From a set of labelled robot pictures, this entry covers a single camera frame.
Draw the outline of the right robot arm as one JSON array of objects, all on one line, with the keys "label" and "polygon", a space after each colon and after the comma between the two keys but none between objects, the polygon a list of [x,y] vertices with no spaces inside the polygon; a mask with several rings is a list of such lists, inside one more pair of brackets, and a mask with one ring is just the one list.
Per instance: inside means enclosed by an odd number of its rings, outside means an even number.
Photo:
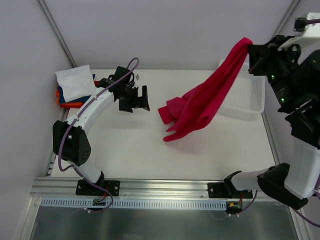
[{"label": "right robot arm", "polygon": [[224,193],[235,198],[245,190],[262,191],[295,210],[320,186],[320,52],[298,63],[303,45],[294,36],[277,35],[248,48],[249,73],[267,78],[279,112],[286,114],[294,140],[290,163],[260,171],[236,171],[224,179]]}]

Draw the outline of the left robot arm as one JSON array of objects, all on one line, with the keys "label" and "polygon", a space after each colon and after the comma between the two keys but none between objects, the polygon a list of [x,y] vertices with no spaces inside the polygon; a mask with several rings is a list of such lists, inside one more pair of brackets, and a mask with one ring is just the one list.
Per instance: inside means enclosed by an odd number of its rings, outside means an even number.
[{"label": "left robot arm", "polygon": [[132,113],[133,109],[150,110],[148,87],[139,88],[129,81],[114,81],[102,78],[88,101],[65,121],[58,120],[53,124],[53,152],[58,157],[58,168],[65,172],[73,168],[81,178],[86,179],[87,189],[93,195],[104,191],[101,180],[103,173],[90,160],[91,145],[87,134],[98,117],[115,102],[122,112]]}]

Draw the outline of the pink red t shirt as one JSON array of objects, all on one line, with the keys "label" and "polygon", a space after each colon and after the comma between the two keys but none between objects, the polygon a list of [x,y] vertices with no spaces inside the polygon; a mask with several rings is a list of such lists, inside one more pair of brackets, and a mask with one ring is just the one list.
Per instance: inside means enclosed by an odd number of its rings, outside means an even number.
[{"label": "pink red t shirt", "polygon": [[165,125],[173,123],[163,138],[165,142],[181,139],[205,128],[217,114],[247,57],[248,47],[253,45],[247,37],[238,41],[224,62],[201,84],[166,101],[158,109]]}]

